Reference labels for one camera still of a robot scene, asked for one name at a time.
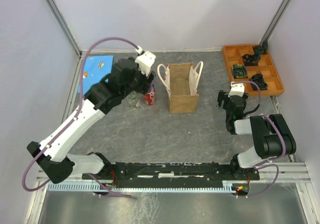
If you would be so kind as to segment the purple soda can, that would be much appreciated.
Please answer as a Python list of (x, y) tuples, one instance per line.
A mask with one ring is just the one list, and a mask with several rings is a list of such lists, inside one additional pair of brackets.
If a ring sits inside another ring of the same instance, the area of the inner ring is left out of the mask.
[(152, 82), (151, 82), (151, 84), (150, 84), (150, 87), (149, 87), (149, 89), (148, 89), (148, 91), (147, 91), (147, 94), (150, 94), (150, 93), (153, 93), (154, 92), (154, 90), (155, 90), (155, 86), (154, 86), (155, 84), (154, 84), (154, 80), (152, 80)]

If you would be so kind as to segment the red soda can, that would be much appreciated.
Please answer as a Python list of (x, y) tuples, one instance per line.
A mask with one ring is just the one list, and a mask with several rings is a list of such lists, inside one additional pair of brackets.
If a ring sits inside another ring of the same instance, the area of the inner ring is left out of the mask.
[(144, 102), (147, 105), (153, 105), (156, 102), (155, 93), (151, 92), (144, 95)]

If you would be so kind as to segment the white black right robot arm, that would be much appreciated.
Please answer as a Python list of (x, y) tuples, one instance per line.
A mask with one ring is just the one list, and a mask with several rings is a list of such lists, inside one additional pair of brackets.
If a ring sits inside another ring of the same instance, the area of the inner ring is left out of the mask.
[(250, 135), (253, 146), (247, 151), (233, 156), (230, 162), (230, 175), (234, 179), (242, 179), (250, 172), (265, 163), (282, 158), (296, 152), (296, 141), (281, 114), (250, 116), (255, 113), (261, 103), (250, 111), (246, 111), (249, 94), (246, 92), (220, 90), (217, 106), (225, 113), (227, 131), (232, 135)]

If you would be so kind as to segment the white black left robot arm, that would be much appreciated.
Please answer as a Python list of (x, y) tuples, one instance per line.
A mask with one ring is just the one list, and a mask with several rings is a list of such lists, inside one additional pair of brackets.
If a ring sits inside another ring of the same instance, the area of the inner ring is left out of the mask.
[(73, 155), (73, 145), (96, 122), (119, 105), (131, 92), (146, 94), (155, 77), (155, 56), (144, 53), (136, 58), (120, 59), (111, 72), (92, 85), (68, 119), (50, 137), (31, 142), (29, 153), (49, 180), (61, 183), (71, 175), (95, 174), (100, 179), (110, 175), (110, 162), (100, 153)]

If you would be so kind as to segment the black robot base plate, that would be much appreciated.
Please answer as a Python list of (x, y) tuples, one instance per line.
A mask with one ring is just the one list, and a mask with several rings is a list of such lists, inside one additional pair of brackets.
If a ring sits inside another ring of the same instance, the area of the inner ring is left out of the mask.
[(254, 168), (230, 164), (205, 163), (134, 163), (110, 164), (93, 175), (111, 181), (119, 188), (208, 188), (222, 187), (223, 181), (260, 180)]

